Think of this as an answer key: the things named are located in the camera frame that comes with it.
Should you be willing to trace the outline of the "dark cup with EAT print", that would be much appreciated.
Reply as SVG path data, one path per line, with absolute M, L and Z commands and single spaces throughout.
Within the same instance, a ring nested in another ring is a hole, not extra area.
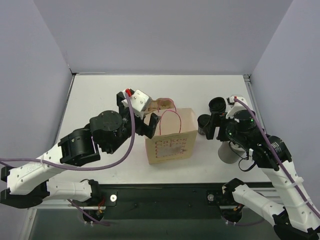
M 198 133 L 200 135 L 206 135 L 205 134 L 205 126 L 206 124 L 209 122 L 211 115 L 209 114 L 201 114 L 198 118 L 197 118 L 197 123 L 198 123 Z

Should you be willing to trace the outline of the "brown cardboard cup carrier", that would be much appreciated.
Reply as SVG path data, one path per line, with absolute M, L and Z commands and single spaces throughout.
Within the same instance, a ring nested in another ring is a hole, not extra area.
M 175 109 L 175 103 L 171 98 L 158 98 L 152 100 L 146 110 L 145 114 L 152 113 L 154 111 L 166 110 L 166 109 Z

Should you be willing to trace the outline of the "stack of black cup lids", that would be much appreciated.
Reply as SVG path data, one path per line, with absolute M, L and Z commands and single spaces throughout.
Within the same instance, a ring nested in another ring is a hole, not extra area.
M 209 111 L 212 115 L 221 114 L 226 111 L 227 105 L 223 97 L 215 97 L 208 103 Z

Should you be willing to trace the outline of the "pink and cream paper bag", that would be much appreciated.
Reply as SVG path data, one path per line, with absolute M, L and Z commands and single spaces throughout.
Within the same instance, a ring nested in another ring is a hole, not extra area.
M 160 116 L 160 121 L 153 138 L 145 138 L 148 163 L 153 165 L 190 158 L 198 134 L 197 118 L 193 109 L 175 106 L 175 109 L 162 109 L 151 113 Z M 145 116 L 146 124 L 149 124 L 151 113 Z

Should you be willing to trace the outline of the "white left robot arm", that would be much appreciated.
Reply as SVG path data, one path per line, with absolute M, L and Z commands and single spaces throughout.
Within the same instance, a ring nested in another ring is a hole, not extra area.
M 75 129 L 41 156 L 23 159 L 22 166 L 4 166 L 0 179 L 6 188 L 0 193 L 0 202 L 17 209 L 36 207 L 48 200 L 98 205 L 103 195 L 97 181 L 62 182 L 55 176 L 66 170 L 94 171 L 88 164 L 99 161 L 101 153 L 115 153 L 125 141 L 133 143 L 136 135 L 152 138 L 160 117 L 152 114 L 145 123 L 151 101 L 140 90 L 120 91 L 116 96 L 118 111 L 106 110 L 92 117 L 85 127 Z

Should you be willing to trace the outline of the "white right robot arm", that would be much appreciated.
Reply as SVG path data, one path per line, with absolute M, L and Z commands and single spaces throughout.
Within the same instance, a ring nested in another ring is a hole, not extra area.
M 216 128 L 218 140 L 243 149 L 268 177 L 282 203 L 255 192 L 238 178 L 223 185 L 223 201 L 251 209 L 272 225 L 281 240 L 318 240 L 320 212 L 307 194 L 286 144 L 279 137 L 265 134 L 251 110 L 212 113 L 203 128 L 208 140 Z

